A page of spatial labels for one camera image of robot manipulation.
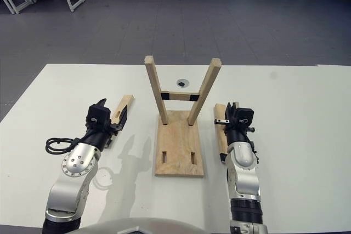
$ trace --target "black cable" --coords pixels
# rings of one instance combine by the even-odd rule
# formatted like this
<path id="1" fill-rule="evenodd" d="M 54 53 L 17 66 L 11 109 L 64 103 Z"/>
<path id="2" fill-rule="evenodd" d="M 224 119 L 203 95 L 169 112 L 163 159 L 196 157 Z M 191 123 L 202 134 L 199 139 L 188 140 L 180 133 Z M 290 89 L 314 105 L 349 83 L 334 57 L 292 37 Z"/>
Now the black cable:
<path id="1" fill-rule="evenodd" d="M 75 139 L 71 139 L 71 138 L 50 138 L 46 141 L 46 145 L 45 145 L 45 150 L 50 153 L 51 155 L 62 155 L 64 153 L 69 153 L 71 152 L 77 144 L 79 144 L 80 142 L 84 141 L 86 138 L 88 138 L 89 136 L 95 134 L 97 132 L 97 130 L 92 130 L 88 133 L 85 134 L 85 136 L 83 136 L 81 139 L 79 138 L 75 138 Z M 58 149 L 58 148 L 53 148 L 51 147 L 51 144 L 56 143 L 59 144 L 61 142 L 65 142 L 67 144 L 70 144 L 69 147 L 67 148 L 63 148 L 63 149 Z"/>

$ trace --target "gray floor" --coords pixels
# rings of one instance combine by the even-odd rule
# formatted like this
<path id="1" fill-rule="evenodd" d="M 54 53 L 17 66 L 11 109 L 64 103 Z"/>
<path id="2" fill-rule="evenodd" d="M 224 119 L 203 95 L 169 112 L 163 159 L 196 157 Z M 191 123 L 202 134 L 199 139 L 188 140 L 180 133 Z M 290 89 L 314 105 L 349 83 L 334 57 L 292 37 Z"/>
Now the gray floor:
<path id="1" fill-rule="evenodd" d="M 0 120 L 47 63 L 351 65 L 350 3 L 87 0 L 71 13 L 40 0 L 19 15 L 1 3 Z"/>

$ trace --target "wooden board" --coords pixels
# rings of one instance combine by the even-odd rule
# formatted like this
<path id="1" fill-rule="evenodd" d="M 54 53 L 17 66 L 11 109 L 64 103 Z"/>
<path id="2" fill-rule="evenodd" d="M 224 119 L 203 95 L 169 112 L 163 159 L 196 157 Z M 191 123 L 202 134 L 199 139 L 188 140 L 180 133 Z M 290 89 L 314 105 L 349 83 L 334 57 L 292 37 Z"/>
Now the wooden board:
<path id="1" fill-rule="evenodd" d="M 158 118 L 155 175 L 203 177 L 197 121 L 188 125 L 189 111 L 167 111 L 168 124 Z"/>
<path id="2" fill-rule="evenodd" d="M 216 104 L 214 106 L 214 119 L 225 119 L 225 105 Z M 225 125 L 215 124 L 217 145 L 219 154 L 227 154 L 227 137 L 224 134 Z"/>

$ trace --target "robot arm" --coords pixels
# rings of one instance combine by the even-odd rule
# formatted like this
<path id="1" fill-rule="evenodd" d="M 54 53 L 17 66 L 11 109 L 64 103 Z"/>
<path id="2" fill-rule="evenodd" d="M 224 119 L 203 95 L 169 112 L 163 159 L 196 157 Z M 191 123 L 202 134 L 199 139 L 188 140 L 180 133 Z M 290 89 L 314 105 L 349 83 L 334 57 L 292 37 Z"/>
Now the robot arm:
<path id="1" fill-rule="evenodd" d="M 119 124 L 111 124 L 110 110 L 104 107 L 106 99 L 90 106 L 86 118 L 87 132 L 81 139 L 51 138 L 48 153 L 68 153 L 61 164 L 59 178 L 51 188 L 43 224 L 43 234 L 60 234 L 76 230 L 84 212 L 89 184 L 98 171 L 103 149 L 111 143 L 127 120 L 127 107 L 120 114 Z M 70 142 L 66 149 L 55 149 L 53 142 Z"/>
<path id="2" fill-rule="evenodd" d="M 216 119 L 215 124 L 225 125 L 228 143 L 227 182 L 230 198 L 230 233 L 267 234 L 263 224 L 261 196 L 257 176 L 258 157 L 253 142 L 247 137 L 253 119 L 251 109 L 239 108 L 235 103 L 227 105 L 226 120 Z"/>

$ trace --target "wooden plank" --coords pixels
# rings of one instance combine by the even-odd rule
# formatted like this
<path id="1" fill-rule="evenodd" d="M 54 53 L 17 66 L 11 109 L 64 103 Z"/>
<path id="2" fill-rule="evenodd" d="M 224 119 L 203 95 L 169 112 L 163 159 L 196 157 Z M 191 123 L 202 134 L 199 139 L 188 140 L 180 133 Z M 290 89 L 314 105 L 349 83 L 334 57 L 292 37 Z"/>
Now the wooden plank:
<path id="1" fill-rule="evenodd" d="M 152 92 L 154 93 L 154 97 L 156 100 L 158 112 L 160 113 L 162 119 L 162 123 L 167 124 L 167 111 L 165 104 L 163 103 L 163 100 L 161 98 L 161 88 L 160 83 L 158 81 L 154 57 L 146 56 L 144 62 L 149 75 L 149 80 L 151 83 Z"/>
<path id="2" fill-rule="evenodd" d="M 193 104 L 193 107 L 191 108 L 191 111 L 189 113 L 189 117 L 188 117 L 189 125 L 193 125 L 195 123 L 196 118 L 200 113 L 203 103 L 205 102 L 208 96 L 208 93 L 211 90 L 212 84 L 216 79 L 221 66 L 222 66 L 222 62 L 220 61 L 219 58 L 213 58 L 211 60 L 211 63 L 207 69 L 205 78 L 203 79 L 203 82 L 199 90 L 199 93 L 200 93 L 199 99 L 197 100 L 197 102 Z"/>
<path id="3" fill-rule="evenodd" d="M 167 95 L 168 99 L 162 97 L 162 94 Z M 180 92 L 169 92 L 167 90 L 161 91 L 161 97 L 163 100 L 173 101 L 197 101 L 200 93 L 180 93 Z"/>
<path id="4" fill-rule="evenodd" d="M 115 112 L 113 115 L 111 115 L 111 123 L 119 123 L 120 122 L 120 115 L 124 107 L 127 105 L 127 116 L 129 114 L 129 111 L 131 110 L 131 105 L 134 100 L 134 96 L 132 95 L 124 95 L 120 103 L 118 104 Z M 112 147 L 112 141 L 116 139 L 116 136 L 113 135 L 109 142 L 107 142 L 105 148 L 110 149 Z"/>
<path id="5" fill-rule="evenodd" d="M 188 125 L 189 111 L 167 111 L 168 124 L 158 119 L 155 175 L 203 177 L 197 122 Z"/>
<path id="6" fill-rule="evenodd" d="M 127 113 L 128 113 L 129 109 L 131 108 L 133 100 L 134 100 L 134 96 L 132 96 L 132 95 L 124 95 L 123 96 L 122 100 L 120 101 L 120 104 L 117 106 L 114 114 L 111 116 L 111 123 L 119 123 L 120 122 L 121 111 L 127 105 Z"/>
<path id="7" fill-rule="evenodd" d="M 214 119 L 225 119 L 225 105 L 216 104 L 214 106 Z M 224 134 L 225 125 L 215 124 L 218 152 L 220 155 L 227 155 L 227 137 Z"/>

